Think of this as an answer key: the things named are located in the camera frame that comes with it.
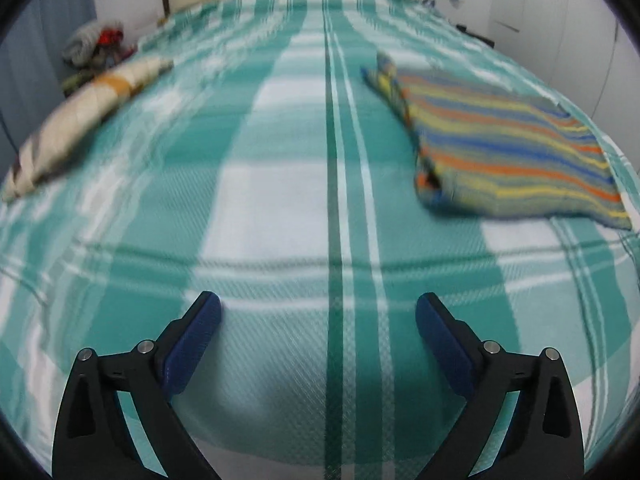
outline metal screw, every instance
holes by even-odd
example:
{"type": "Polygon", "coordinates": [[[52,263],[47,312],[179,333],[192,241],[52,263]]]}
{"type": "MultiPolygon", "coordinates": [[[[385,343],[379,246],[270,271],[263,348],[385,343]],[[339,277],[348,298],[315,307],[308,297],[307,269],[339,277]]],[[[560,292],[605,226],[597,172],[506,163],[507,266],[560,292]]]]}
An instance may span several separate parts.
{"type": "Polygon", "coordinates": [[[90,348],[83,348],[81,351],[78,352],[78,360],[86,361],[93,354],[94,354],[94,351],[91,350],[90,348]]]}
{"type": "Polygon", "coordinates": [[[482,347],[489,352],[489,354],[497,354],[501,350],[500,345],[495,341],[485,341],[482,347]]]}
{"type": "Polygon", "coordinates": [[[140,352],[141,354],[147,354],[154,349],[154,342],[149,341],[149,339],[145,339],[144,341],[140,341],[138,343],[137,348],[138,352],[140,352]]]}
{"type": "Polygon", "coordinates": [[[552,361],[558,361],[560,358],[560,353],[555,348],[547,348],[545,350],[545,355],[552,361]]]}

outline blue curtain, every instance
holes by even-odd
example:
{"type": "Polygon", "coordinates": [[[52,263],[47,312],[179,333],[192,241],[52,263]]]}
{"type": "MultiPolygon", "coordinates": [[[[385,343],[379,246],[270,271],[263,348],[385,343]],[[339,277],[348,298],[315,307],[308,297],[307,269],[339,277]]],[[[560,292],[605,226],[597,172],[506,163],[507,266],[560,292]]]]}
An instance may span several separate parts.
{"type": "Polygon", "coordinates": [[[64,100],[60,83],[73,70],[60,51],[76,28],[93,19],[94,0],[31,0],[0,44],[0,179],[6,144],[19,147],[64,100]]]}

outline bed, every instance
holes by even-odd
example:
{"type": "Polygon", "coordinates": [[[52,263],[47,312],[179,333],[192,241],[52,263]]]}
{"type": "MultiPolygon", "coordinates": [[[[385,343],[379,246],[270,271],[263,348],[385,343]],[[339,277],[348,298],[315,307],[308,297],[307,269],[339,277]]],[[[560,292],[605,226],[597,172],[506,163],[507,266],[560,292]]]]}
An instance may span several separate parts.
{"type": "Polygon", "coordinates": [[[481,339],[561,352],[593,465],[638,390],[640,182],[588,117],[418,0],[214,0],[149,54],[174,69],[82,164],[0,207],[0,409],[45,468],[79,349],[155,338],[201,290],[225,317],[174,408],[222,478],[414,478],[462,408],[415,327],[427,291],[481,339]],[[425,209],[408,136],[360,75],[381,49],[561,102],[600,139],[633,230],[425,209]]]}

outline multicolored striped fabric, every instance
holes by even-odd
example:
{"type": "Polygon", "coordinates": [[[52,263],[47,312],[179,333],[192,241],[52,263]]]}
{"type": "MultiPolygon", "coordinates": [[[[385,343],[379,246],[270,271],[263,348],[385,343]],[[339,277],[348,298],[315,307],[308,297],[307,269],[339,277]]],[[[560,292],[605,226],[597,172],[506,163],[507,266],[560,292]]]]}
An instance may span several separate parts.
{"type": "Polygon", "coordinates": [[[362,70],[413,137],[425,204],[495,218],[583,215],[631,229],[598,140],[561,105],[441,70],[399,69],[383,53],[377,70],[362,70]]]}
{"type": "Polygon", "coordinates": [[[224,319],[172,403],[225,480],[414,480],[463,402],[415,326],[429,290],[508,351],[557,348],[599,459],[639,391],[640,180],[590,118],[417,0],[219,0],[140,51],[174,69],[81,165],[0,205],[0,410],[45,468],[78,351],[155,338],[202,290],[224,319]],[[634,230],[425,208],[404,126],[362,80],[379,50],[559,100],[601,142],[634,230]]]}

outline blue gripper pad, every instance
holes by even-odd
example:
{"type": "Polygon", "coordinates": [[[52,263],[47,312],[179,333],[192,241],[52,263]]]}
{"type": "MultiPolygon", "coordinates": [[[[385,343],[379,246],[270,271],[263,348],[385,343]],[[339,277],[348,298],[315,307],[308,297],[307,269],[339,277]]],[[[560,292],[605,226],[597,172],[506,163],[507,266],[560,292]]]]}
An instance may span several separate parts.
{"type": "Polygon", "coordinates": [[[161,388],[167,402],[187,387],[221,321],[220,299],[211,294],[164,358],[161,388]]]}
{"type": "MultiPolygon", "coordinates": [[[[457,322],[448,312],[444,314],[450,317],[450,323],[457,322]]],[[[418,299],[415,322],[420,336],[429,345],[453,391],[470,400],[476,390],[473,361],[431,304],[427,294],[418,299]]]]}

